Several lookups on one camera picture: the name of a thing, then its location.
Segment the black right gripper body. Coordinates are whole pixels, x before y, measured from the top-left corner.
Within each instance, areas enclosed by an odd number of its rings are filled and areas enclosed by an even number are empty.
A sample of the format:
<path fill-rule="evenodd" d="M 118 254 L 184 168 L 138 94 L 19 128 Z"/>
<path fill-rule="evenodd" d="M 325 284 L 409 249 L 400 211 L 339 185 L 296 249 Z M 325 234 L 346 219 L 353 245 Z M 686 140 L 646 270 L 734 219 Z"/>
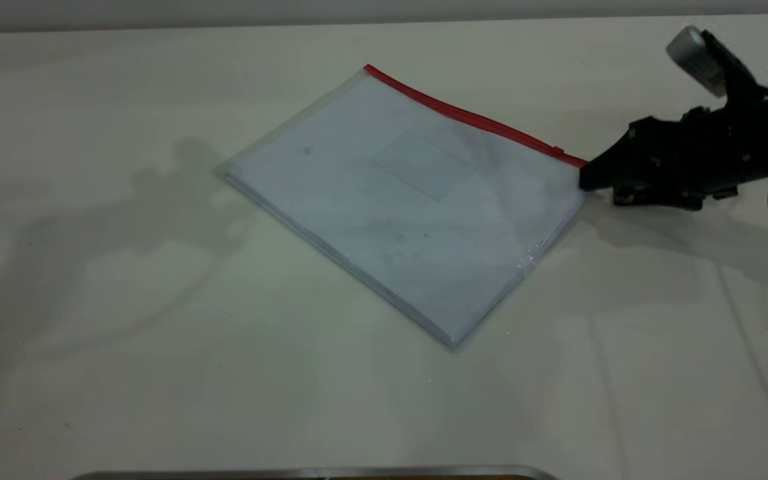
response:
<path fill-rule="evenodd" d="M 755 103 L 695 107 L 680 121 L 630 124 L 645 149 L 644 188 L 659 205 L 698 211 L 705 198 L 733 197 L 742 183 L 768 177 L 768 95 Z"/>

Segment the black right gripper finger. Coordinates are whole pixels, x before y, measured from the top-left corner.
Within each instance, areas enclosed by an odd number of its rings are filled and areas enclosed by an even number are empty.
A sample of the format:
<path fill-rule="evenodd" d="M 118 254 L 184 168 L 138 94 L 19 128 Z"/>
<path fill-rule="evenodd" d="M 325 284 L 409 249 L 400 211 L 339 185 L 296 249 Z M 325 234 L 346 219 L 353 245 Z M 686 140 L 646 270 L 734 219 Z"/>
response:
<path fill-rule="evenodd" d="M 579 188 L 588 192 L 608 188 L 644 188 L 644 154 L 638 130 L 628 129 L 606 152 L 580 168 Z"/>
<path fill-rule="evenodd" d="M 613 204 L 619 207 L 658 205 L 659 194 L 650 188 L 614 187 Z"/>

